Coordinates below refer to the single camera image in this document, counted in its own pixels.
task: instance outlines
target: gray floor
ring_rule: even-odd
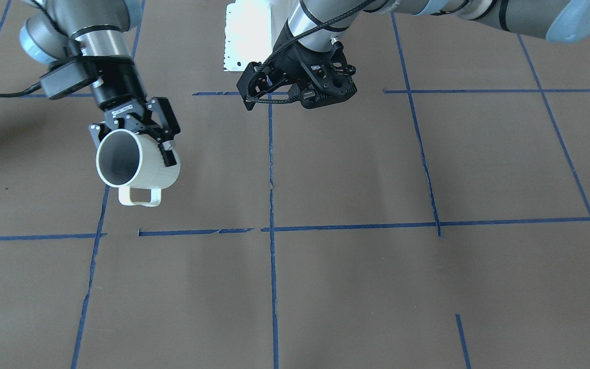
[[[91,98],[0,99],[0,368],[590,368],[590,38],[363,14],[353,100],[248,113],[226,3],[129,35],[183,128],[157,209],[99,180]],[[0,91],[45,72],[32,12]]]

